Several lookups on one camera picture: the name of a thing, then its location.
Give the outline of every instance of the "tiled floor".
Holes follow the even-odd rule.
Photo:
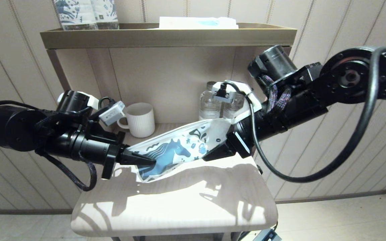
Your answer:
[[[284,241],[386,240],[386,195],[280,204],[278,212]],[[69,215],[0,215],[0,241],[111,241],[78,236],[69,222]]]

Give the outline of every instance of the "mug handle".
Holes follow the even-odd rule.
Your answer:
[[[117,120],[117,125],[120,127],[120,128],[123,128],[123,129],[129,129],[129,125],[123,125],[122,123],[120,123],[120,119]]]

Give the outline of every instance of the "plastic water bottle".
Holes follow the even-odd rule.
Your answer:
[[[213,99],[212,86],[214,81],[206,84],[206,90],[200,95],[199,120],[219,118],[221,101]]]
[[[98,29],[118,29],[114,0],[91,0]]]
[[[54,0],[63,30],[98,29],[90,0]]]
[[[232,103],[223,103],[223,118],[232,119],[235,117],[235,113],[244,106],[245,97],[236,93],[235,99]]]

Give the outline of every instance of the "shelf top tray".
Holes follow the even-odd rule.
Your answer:
[[[239,29],[154,29],[158,23],[120,23],[115,30],[54,29],[41,32],[46,49],[291,46],[297,30],[265,23],[238,23]]]

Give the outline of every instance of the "white mug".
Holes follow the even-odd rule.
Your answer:
[[[151,136],[155,129],[154,111],[148,103],[135,103],[123,109],[126,115],[127,125],[117,121],[117,125],[123,129],[129,129],[132,136],[144,138]]]

